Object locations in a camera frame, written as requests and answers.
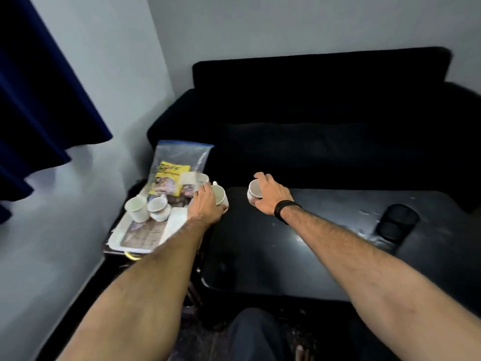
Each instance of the plastic bag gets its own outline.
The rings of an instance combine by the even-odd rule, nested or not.
[[[213,145],[183,140],[160,140],[149,174],[150,198],[167,195],[169,203],[192,197],[196,174],[204,170]]]

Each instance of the hand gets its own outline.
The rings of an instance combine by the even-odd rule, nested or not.
[[[294,201],[289,189],[275,182],[271,175],[257,172],[254,177],[259,179],[259,186],[262,191],[262,199],[257,200],[255,205],[264,214],[274,215],[274,209],[279,201]]]
[[[215,194],[210,183],[207,182],[199,188],[199,191],[194,192],[187,219],[199,219],[210,226],[219,221],[225,209],[225,205],[215,205]]]

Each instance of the table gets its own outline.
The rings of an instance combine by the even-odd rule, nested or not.
[[[202,284],[231,293],[348,301],[300,237],[251,206],[246,191],[226,190],[230,207],[207,238]],[[291,193],[307,211],[371,241],[376,240],[373,231],[389,205],[411,207],[421,221],[395,255],[481,313],[481,223],[446,194],[311,189]]]

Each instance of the pants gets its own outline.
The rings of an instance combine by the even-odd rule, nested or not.
[[[293,355],[275,318],[264,310],[247,308],[227,332],[230,361],[292,361]]]

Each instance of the person's left hand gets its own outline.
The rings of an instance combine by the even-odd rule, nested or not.
[[[200,219],[207,225],[217,223],[226,206],[215,205],[215,194],[209,182],[199,187],[189,205],[187,219]]]

